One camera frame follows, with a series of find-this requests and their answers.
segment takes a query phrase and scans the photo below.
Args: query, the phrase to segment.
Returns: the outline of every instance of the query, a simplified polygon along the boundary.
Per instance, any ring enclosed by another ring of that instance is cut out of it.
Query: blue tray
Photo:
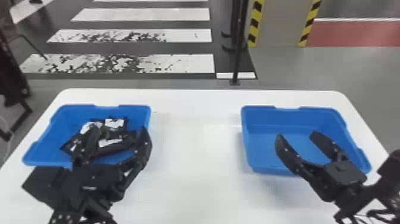
[[[128,118],[128,130],[146,128],[149,125],[151,109],[147,105],[119,105],[118,107],[98,107],[95,105],[64,105],[50,120],[46,131],[25,153],[22,161],[28,166],[60,166],[72,168],[70,156],[60,147],[67,142],[89,119],[108,117]],[[116,164],[133,155],[132,150],[100,157],[93,162]]]
[[[311,142],[313,130],[334,140],[364,173],[371,165],[355,145],[340,114],[331,108],[284,109],[268,106],[242,108],[242,131],[247,162],[253,171],[292,175],[275,153],[275,139],[281,133],[305,160],[326,164],[330,160]]]

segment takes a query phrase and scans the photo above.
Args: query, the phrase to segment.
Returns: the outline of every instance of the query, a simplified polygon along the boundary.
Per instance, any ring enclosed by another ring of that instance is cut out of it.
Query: white tabletop
[[[335,223],[337,208],[301,178],[261,175],[247,165],[244,105],[331,107],[345,119],[372,165],[388,156],[350,101],[333,91],[68,89],[62,91],[0,169],[0,223],[47,223],[52,210],[21,189],[33,167],[21,159],[64,104],[146,104],[153,152],[111,213],[119,224]]]

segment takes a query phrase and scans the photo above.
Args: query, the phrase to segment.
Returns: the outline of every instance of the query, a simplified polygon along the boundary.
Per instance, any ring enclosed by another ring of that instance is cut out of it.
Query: black stand
[[[246,16],[247,16],[247,8],[249,5],[249,0],[241,0],[242,6],[240,11],[240,17],[237,20],[237,25],[239,29],[237,30],[237,43],[236,43],[236,55],[235,55],[235,67],[233,70],[233,78],[230,81],[230,85],[237,86],[240,85],[238,81],[238,74],[239,74],[239,67],[240,67],[240,56],[242,55],[242,48],[243,48],[243,36],[245,32],[245,25],[246,25]]]
[[[0,86],[4,88],[4,94],[7,94],[8,97],[16,100],[19,104],[24,108],[24,113],[15,121],[15,123],[10,127],[8,131],[3,131],[0,129],[0,138],[5,141],[9,141],[12,134],[21,126],[22,122],[28,117],[29,114],[32,113],[32,109],[25,102],[23,95],[21,93],[21,88],[15,83],[15,79],[11,79],[8,76],[20,77],[17,79],[19,82],[22,82],[22,85],[29,91],[29,87],[25,77],[18,67],[18,64],[11,53],[10,48],[8,47],[7,40],[3,33],[0,30],[0,55],[1,58],[4,59],[2,63],[4,64],[4,71],[0,72]]]
[[[230,15],[230,25],[222,27],[221,35],[224,38],[224,42],[222,44],[222,49],[227,52],[235,52],[236,45],[238,42],[238,37],[236,34],[238,33],[239,28],[239,14],[240,14],[240,0],[232,0],[232,12]],[[242,50],[246,50],[246,42],[242,46]]]

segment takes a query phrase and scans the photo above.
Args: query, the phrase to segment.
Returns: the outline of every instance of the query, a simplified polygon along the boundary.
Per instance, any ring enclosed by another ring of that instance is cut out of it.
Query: white painted stripe
[[[84,8],[72,21],[208,21],[208,8]]]
[[[206,2],[208,0],[94,0],[95,2]]]
[[[218,72],[217,79],[231,79],[233,77],[232,72]],[[254,72],[239,72],[237,74],[238,79],[256,79]]]
[[[53,43],[210,43],[211,29],[62,29],[47,42]]]
[[[316,22],[396,22],[400,18],[316,18]]]
[[[32,54],[23,73],[214,73],[212,54]]]
[[[17,5],[10,8],[10,14],[15,24],[19,23],[24,18],[32,15],[37,10],[43,8],[53,0],[42,0],[42,4],[31,4],[29,0],[23,0]]]

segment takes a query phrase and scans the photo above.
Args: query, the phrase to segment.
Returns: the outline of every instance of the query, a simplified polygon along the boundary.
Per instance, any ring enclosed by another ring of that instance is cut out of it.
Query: gray floor
[[[400,48],[255,48],[251,49],[251,55],[259,80],[243,80],[235,88],[340,91],[352,101],[388,151],[400,148],[397,99],[400,97]],[[226,80],[31,80],[30,85],[33,96],[28,103],[34,113],[15,133],[12,148],[63,89],[232,88]],[[0,115],[9,123],[20,112],[19,107],[6,110],[0,107]],[[0,157],[6,147],[0,141]]]

